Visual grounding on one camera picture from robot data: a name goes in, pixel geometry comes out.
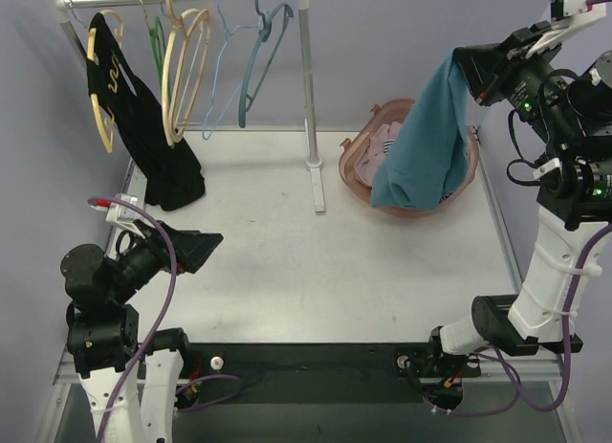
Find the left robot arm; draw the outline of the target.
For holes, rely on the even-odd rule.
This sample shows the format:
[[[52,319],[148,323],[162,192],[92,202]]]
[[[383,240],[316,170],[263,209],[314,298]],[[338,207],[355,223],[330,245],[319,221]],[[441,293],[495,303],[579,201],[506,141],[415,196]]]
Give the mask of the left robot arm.
[[[182,328],[139,341],[139,313],[128,301],[160,271],[196,273],[223,240],[137,225],[142,236],[118,257],[82,244],[60,264],[71,299],[67,350],[104,442],[171,441],[177,382],[193,368],[194,353]]]

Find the teal tank top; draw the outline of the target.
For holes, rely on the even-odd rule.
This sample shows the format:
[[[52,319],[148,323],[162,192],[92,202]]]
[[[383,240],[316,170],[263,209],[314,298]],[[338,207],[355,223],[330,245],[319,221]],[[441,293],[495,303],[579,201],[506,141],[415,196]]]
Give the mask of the teal tank top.
[[[437,68],[377,169],[374,208],[435,210],[467,180],[469,87],[454,54]]]

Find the teal plastic hanger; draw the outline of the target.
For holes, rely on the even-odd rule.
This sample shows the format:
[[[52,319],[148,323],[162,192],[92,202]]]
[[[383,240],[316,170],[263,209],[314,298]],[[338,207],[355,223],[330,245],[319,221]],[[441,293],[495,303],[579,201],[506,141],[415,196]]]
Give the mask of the teal plastic hanger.
[[[295,17],[293,8],[286,2],[277,4],[271,11],[265,11],[260,5],[260,0],[254,0],[254,8],[260,17],[261,27],[258,29],[239,90],[238,126],[240,128],[247,127],[248,115],[272,67],[290,22]]]

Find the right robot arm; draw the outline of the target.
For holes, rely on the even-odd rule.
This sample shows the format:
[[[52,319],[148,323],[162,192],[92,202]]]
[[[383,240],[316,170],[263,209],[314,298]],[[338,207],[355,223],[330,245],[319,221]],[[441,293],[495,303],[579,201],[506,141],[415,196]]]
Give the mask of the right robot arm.
[[[435,329],[424,359],[411,364],[424,377],[452,377],[487,347],[512,357],[540,349],[567,356],[582,348],[574,332],[579,301],[611,237],[611,55],[600,55],[582,74],[556,69],[551,62],[561,37],[540,22],[500,43],[458,52],[476,101],[508,101],[543,141],[532,164],[538,230],[520,291],[477,297],[465,319]]]

